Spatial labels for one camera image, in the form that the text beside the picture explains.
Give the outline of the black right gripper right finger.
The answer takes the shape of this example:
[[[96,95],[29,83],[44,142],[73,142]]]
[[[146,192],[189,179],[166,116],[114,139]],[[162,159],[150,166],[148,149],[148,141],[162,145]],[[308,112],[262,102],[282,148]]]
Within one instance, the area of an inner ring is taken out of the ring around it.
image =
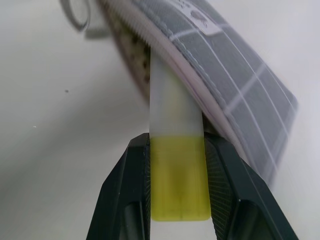
[[[220,136],[204,134],[217,240],[299,240],[264,180]]]

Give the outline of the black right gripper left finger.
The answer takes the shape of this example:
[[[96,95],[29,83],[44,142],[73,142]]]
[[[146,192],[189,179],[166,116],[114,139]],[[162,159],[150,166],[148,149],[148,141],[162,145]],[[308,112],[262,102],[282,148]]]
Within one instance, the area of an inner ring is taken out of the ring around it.
[[[86,240],[150,240],[150,137],[133,138],[102,184]]]

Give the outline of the grey grid pencil pouch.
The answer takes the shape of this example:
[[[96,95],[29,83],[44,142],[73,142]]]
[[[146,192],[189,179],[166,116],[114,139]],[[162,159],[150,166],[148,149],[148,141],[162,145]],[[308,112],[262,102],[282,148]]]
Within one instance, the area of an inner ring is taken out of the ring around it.
[[[180,76],[215,129],[272,186],[295,96],[207,0],[98,0]]]

